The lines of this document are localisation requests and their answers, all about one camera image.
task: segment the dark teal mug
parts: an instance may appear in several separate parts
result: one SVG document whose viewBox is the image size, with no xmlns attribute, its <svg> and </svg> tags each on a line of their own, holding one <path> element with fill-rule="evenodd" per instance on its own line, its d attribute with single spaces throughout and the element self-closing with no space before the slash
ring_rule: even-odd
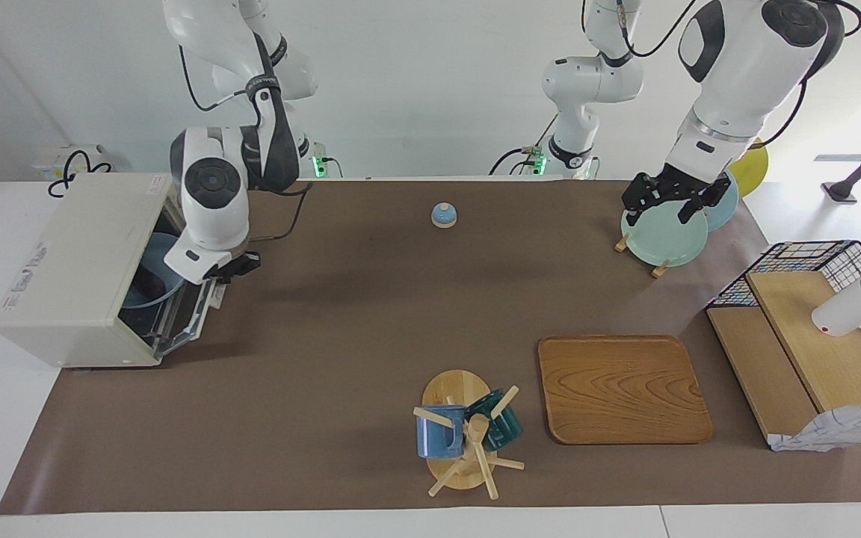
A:
<svg viewBox="0 0 861 538">
<path fill-rule="evenodd" d="M 471 416 L 474 415 L 484 415 L 490 420 L 487 436 L 484 437 L 483 442 L 484 450 L 487 452 L 496 452 L 503 449 L 508 444 L 515 442 L 517 437 L 520 437 L 520 434 L 523 433 L 523 426 L 520 426 L 520 421 L 516 419 L 516 415 L 509 405 L 503 409 L 498 418 L 491 418 L 490 413 L 502 399 L 502 389 L 496 389 L 467 408 L 467 420 L 471 419 Z"/>
</svg>

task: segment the black grid basket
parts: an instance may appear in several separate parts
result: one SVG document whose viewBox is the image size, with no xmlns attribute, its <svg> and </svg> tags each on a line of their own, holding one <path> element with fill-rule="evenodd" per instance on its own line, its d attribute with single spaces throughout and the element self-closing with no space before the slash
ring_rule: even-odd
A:
<svg viewBox="0 0 861 538">
<path fill-rule="evenodd" d="M 861 276 L 861 243 L 823 241 L 773 245 L 749 269 L 707 305 L 707 309 L 727 306 L 759 306 L 746 282 L 749 273 L 819 271 L 834 290 L 840 291 Z"/>
</svg>

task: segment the wooden peg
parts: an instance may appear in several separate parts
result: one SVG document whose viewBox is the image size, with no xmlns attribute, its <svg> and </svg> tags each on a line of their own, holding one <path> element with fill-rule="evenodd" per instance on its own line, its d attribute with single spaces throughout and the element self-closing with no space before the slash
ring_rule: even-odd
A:
<svg viewBox="0 0 861 538">
<path fill-rule="evenodd" d="M 666 260 L 665 262 L 663 262 L 663 265 L 660 265 L 656 269 L 653 269 L 653 272 L 650 273 L 650 275 L 652 275 L 653 278 L 655 278 L 655 279 L 659 279 L 660 276 L 663 276 L 663 273 L 667 272 L 667 267 L 670 267 L 670 260 L 669 259 Z"/>
<path fill-rule="evenodd" d="M 496 501 L 500 497 L 496 491 L 496 483 L 493 483 L 493 475 L 490 472 L 490 464 L 487 462 L 487 453 L 484 452 L 483 439 L 487 435 L 487 428 L 490 425 L 490 420 L 485 415 L 474 415 L 469 422 L 469 432 L 471 433 L 471 442 L 474 446 L 474 452 L 478 463 L 481 464 L 481 474 L 484 476 L 484 483 L 487 484 L 487 494 L 490 495 L 491 501 Z"/>
<path fill-rule="evenodd" d="M 465 460 L 457 460 L 457 462 L 454 462 L 453 466 L 448 467 L 447 471 L 445 471 L 444 474 L 441 474 L 440 480 L 430 487 L 428 495 L 430 495 L 430 497 L 434 497 L 440 493 L 440 490 L 444 489 L 444 485 L 447 483 L 447 480 L 454 477 L 454 474 L 457 474 L 457 471 L 459 471 L 462 466 L 465 466 L 465 464 L 467 464 Z"/>
<path fill-rule="evenodd" d="M 434 424 L 440 424 L 445 428 L 454 429 L 454 422 L 451 421 L 450 418 L 447 418 L 447 416 L 437 415 L 436 412 L 430 412 L 427 409 L 420 408 L 420 406 L 416 406 L 416 408 L 414 408 L 414 416 L 420 416 L 420 418 L 426 418 Z"/>
<path fill-rule="evenodd" d="M 513 396 L 516 396 L 517 392 L 520 392 L 520 389 L 517 388 L 516 385 L 513 385 L 513 387 L 511 387 L 509 391 L 507 391 L 507 394 L 504 395 L 503 398 L 500 398 L 498 404 L 493 407 L 493 411 L 491 412 L 491 418 L 498 418 L 498 416 L 500 416 L 500 413 L 503 412 L 503 409 L 505 409 L 506 406 L 510 405 L 510 401 L 513 399 Z"/>
<path fill-rule="evenodd" d="M 629 234 L 624 234 L 623 238 L 620 239 L 620 242 L 613 247 L 613 250 L 616 252 L 623 252 L 626 250 L 626 241 L 629 239 Z"/>
<path fill-rule="evenodd" d="M 500 457 L 487 457 L 487 462 L 492 466 L 507 467 L 508 469 L 523 470 L 523 462 L 514 462 L 513 460 L 503 460 Z"/>
</svg>

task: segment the white wall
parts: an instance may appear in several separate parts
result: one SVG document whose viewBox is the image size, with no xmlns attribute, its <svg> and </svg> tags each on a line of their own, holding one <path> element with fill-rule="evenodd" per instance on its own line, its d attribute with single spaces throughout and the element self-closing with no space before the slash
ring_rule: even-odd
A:
<svg viewBox="0 0 861 538">
<path fill-rule="evenodd" d="M 686 3 L 646 3 L 640 47 L 662 37 Z M 533 143 L 554 113 L 540 89 L 546 62 L 594 54 L 579 11 L 576 0 L 274 3 L 321 79 L 318 95 L 297 104 L 307 130 L 354 176 L 486 173 L 506 149 Z M 659 170 L 698 94 L 674 40 L 643 62 L 640 98 L 599 106 L 604 177 Z M 0 0 L 3 66 L 0 180 L 30 177 L 34 146 L 62 139 L 104 144 L 123 170 L 166 170 L 168 144 L 184 127 L 253 120 L 244 107 L 194 108 L 157 0 Z M 202 99 L 214 98 L 208 69 L 191 68 Z M 820 137 L 859 105 L 861 33 L 814 79 L 797 125 L 773 147 L 773 173 L 811 160 Z"/>
</svg>

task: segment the wooden plate stand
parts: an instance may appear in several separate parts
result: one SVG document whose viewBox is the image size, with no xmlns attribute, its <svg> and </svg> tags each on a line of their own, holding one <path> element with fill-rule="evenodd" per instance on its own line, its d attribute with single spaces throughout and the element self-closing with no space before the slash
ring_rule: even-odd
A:
<svg viewBox="0 0 861 538">
<path fill-rule="evenodd" d="M 613 250 L 621 254 L 622 252 L 626 251 L 626 239 L 629 239 L 629 234 L 625 234 L 623 238 L 620 239 L 620 242 L 613 247 Z M 667 272 L 667 269 L 669 267 L 670 260 L 667 259 L 665 262 L 662 263 L 662 265 L 656 267 L 656 269 L 653 269 L 652 272 L 649 273 L 649 275 L 652 276 L 652 278 L 659 279 L 660 276 L 663 276 L 663 273 Z"/>
<path fill-rule="evenodd" d="M 478 376 L 464 370 L 445 371 L 431 379 L 424 388 L 421 405 L 462 405 L 468 406 L 491 392 L 490 387 Z M 517 388 L 512 387 L 507 395 L 493 410 L 493 415 L 499 415 L 516 395 Z M 433 415 L 416 408 L 414 415 Z M 469 422 L 464 422 L 464 456 L 456 460 L 427 460 L 430 473 L 437 482 L 428 490 L 434 497 L 444 487 L 451 489 L 472 489 L 487 484 L 487 492 L 492 501 L 498 497 L 496 484 L 493 483 L 493 469 L 507 467 L 523 470 L 523 462 L 503 460 L 496 452 L 485 452 L 482 440 L 487 433 L 489 420 L 484 415 L 474 415 Z"/>
</svg>

